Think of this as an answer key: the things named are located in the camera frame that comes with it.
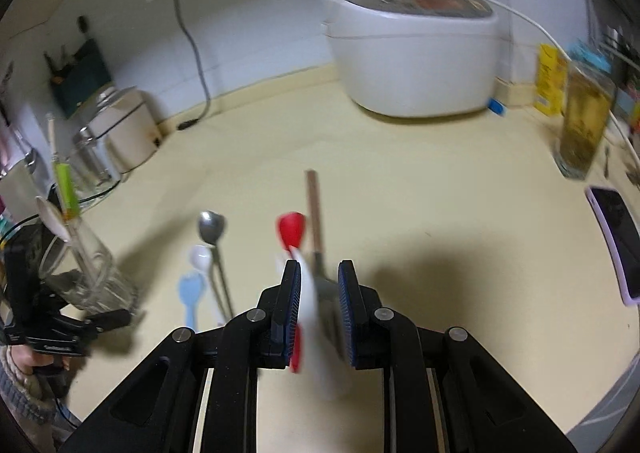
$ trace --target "smartphone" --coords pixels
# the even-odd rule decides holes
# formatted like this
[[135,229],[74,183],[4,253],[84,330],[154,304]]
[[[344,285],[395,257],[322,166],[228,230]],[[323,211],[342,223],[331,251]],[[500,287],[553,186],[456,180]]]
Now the smartphone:
[[585,193],[607,242],[625,305],[640,305],[640,235],[620,193],[589,186]]

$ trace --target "gray sweater sleeve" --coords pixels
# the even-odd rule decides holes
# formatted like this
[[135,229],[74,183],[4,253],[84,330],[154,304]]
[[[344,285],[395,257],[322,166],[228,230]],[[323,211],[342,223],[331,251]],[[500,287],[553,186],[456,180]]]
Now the gray sweater sleeve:
[[[52,397],[35,375],[25,375],[15,366],[10,347],[0,347],[0,395],[16,422],[41,453],[55,453],[56,444],[72,432],[57,414]],[[75,417],[72,422],[78,423]]]

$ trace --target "phone screen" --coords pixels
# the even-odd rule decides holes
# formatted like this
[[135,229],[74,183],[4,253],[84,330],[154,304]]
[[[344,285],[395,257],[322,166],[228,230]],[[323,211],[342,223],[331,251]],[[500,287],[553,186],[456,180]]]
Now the phone screen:
[[591,188],[620,255],[626,286],[632,298],[640,296],[640,237],[631,214],[620,193],[610,189]]

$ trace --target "sleeve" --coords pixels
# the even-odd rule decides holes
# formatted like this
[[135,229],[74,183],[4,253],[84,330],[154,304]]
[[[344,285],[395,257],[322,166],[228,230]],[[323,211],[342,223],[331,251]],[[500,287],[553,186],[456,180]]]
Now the sleeve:
[[25,375],[15,366],[11,347],[0,347],[0,395],[14,419],[41,453],[55,453],[52,423],[53,401],[45,401],[35,375]]

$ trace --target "human hand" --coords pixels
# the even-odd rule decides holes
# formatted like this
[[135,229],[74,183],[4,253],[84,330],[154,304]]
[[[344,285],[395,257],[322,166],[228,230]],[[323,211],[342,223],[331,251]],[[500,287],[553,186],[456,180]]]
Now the human hand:
[[[14,345],[11,347],[11,358],[15,366],[24,375],[31,375],[33,367],[46,367],[53,363],[53,356],[47,356],[34,351],[28,345]],[[62,366],[69,369],[69,357],[62,358]]]

